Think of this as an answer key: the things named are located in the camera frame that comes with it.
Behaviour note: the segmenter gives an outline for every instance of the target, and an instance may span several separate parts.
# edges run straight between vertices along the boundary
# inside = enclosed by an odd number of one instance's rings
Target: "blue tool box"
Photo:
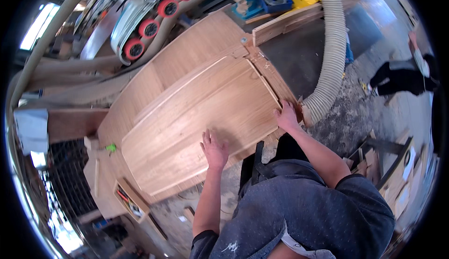
[[[275,5],[275,6],[267,5],[264,0],[259,0],[259,1],[261,2],[262,8],[266,11],[267,14],[287,11],[287,10],[291,9],[291,7],[293,5],[292,0],[286,0],[287,1],[286,3]]]

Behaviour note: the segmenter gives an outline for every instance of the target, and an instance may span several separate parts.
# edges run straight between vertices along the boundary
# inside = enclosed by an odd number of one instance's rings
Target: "person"
[[[406,61],[387,61],[371,78],[369,83],[359,79],[366,95],[391,95],[400,91],[408,91],[420,95],[424,91],[433,92],[439,82],[436,72],[435,58],[430,54],[421,55],[416,42],[416,33],[409,32],[409,48],[413,57]],[[385,79],[388,82],[379,85]]]
[[[370,181],[351,174],[337,154],[298,125],[293,104],[282,100],[282,105],[274,115],[287,133],[276,156],[263,165],[259,143],[255,155],[244,160],[239,202],[221,231],[228,144],[208,129],[203,133],[209,168],[190,258],[379,258],[395,226],[391,209]],[[248,166],[252,161],[254,167]]]

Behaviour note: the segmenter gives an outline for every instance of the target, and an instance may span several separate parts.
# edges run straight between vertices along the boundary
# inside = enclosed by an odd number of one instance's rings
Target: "shirt logo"
[[[227,250],[229,249],[230,251],[232,251],[232,252],[235,253],[235,251],[237,250],[237,248],[238,248],[238,246],[237,246],[237,241],[235,241],[235,243],[230,242],[230,243],[228,244],[228,246],[227,246],[225,249],[222,250],[222,252],[223,252],[223,251],[227,251]]]

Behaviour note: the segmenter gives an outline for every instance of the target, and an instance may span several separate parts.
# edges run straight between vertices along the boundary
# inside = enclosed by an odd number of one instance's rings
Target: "wooden box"
[[[118,189],[121,189],[123,192],[125,192],[126,195],[124,196],[127,197],[129,200],[131,200],[134,203],[134,205],[139,208],[139,211],[141,211],[141,216],[134,214],[131,208],[126,205],[126,201],[117,192]],[[125,207],[125,209],[131,215],[131,217],[134,218],[137,222],[141,223],[145,219],[145,217],[149,214],[149,207],[143,201],[143,199],[138,194],[136,194],[134,189],[128,184],[125,178],[118,178],[115,181],[113,193],[114,196],[117,198],[117,200],[119,200],[120,203]]]

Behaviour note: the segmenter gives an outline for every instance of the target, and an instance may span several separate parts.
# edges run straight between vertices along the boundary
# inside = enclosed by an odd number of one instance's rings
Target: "black apron strap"
[[[259,174],[266,179],[270,179],[275,177],[273,172],[267,168],[262,163],[262,150],[264,149],[264,142],[259,141],[255,147],[255,154],[254,154],[254,166],[253,166],[253,172],[251,177],[251,185],[255,185],[259,183]]]

